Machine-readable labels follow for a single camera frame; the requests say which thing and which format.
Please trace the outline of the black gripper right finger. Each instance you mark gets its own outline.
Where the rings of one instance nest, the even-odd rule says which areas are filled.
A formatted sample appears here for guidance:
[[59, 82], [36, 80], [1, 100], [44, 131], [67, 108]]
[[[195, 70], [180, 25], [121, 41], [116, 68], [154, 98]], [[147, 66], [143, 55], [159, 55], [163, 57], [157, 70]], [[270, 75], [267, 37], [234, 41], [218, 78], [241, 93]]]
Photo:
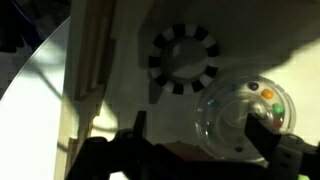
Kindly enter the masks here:
[[245, 136], [266, 160], [270, 161], [280, 141], [281, 133], [273, 124], [256, 113], [247, 115]]

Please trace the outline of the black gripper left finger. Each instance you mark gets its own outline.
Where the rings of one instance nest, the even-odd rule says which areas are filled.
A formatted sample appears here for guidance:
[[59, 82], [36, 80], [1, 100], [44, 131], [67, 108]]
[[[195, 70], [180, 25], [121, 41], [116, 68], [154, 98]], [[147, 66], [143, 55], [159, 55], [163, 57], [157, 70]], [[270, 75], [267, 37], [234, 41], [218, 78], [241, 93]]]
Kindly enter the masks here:
[[147, 112], [139, 111], [137, 113], [134, 126], [133, 126], [133, 137], [144, 138], [145, 137], [145, 123], [146, 123]]

